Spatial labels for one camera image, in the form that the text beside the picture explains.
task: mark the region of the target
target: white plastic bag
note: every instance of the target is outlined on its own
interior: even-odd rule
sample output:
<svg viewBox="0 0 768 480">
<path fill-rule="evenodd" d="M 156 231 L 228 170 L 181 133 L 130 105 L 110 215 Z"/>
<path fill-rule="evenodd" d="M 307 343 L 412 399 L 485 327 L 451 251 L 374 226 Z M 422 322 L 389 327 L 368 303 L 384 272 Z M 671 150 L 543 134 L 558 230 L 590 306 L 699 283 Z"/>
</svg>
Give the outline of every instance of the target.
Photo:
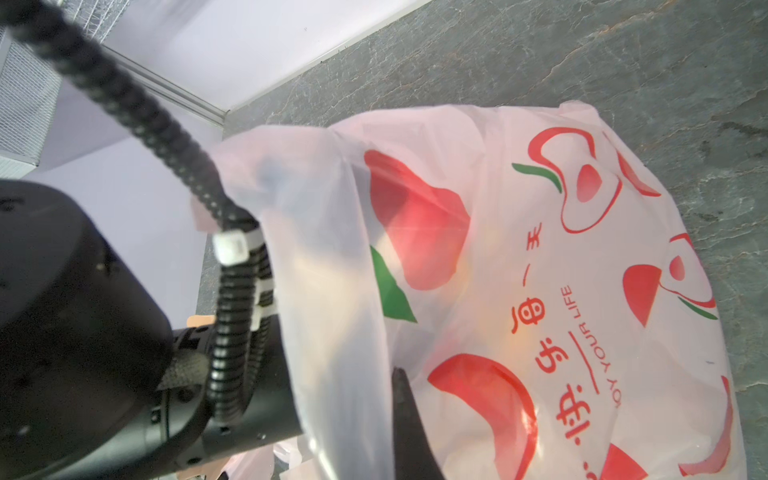
<svg viewBox="0 0 768 480">
<path fill-rule="evenodd" d="M 392 479 L 398 366 L 449 480 L 746 479 L 706 275 L 593 108 L 374 111 L 214 156 L 328 478 Z"/>
</svg>

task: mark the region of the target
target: cable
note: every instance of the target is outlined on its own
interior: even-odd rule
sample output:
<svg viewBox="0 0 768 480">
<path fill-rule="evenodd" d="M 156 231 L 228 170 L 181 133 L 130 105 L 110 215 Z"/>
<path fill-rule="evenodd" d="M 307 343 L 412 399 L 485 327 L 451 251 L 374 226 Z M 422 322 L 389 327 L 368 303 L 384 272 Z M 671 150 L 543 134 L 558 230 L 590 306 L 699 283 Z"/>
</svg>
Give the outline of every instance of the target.
<svg viewBox="0 0 768 480">
<path fill-rule="evenodd" d="M 189 187 L 223 230 L 259 228 L 224 193 L 219 173 L 200 145 L 97 43 L 68 24 L 58 8 L 40 0 L 0 0 L 0 25 L 10 26 L 19 41 L 128 128 Z M 260 367 L 266 334 L 257 332 L 252 341 L 250 331 L 258 276 L 271 276 L 264 247 L 243 264 L 221 268 L 207 398 L 214 419 L 224 425 L 242 416 Z"/>
</svg>

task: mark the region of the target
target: plastic bag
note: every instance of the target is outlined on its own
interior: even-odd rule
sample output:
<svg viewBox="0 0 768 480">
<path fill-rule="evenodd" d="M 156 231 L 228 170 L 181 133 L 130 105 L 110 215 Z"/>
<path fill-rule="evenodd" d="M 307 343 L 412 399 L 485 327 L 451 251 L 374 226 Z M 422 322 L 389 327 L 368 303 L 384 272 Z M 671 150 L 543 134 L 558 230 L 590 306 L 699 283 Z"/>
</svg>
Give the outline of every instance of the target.
<svg viewBox="0 0 768 480">
<path fill-rule="evenodd" d="M 746 479 L 703 267 L 592 107 L 373 111 L 214 160 L 262 222 L 327 478 L 392 479 L 398 366 L 447 479 Z"/>
</svg>

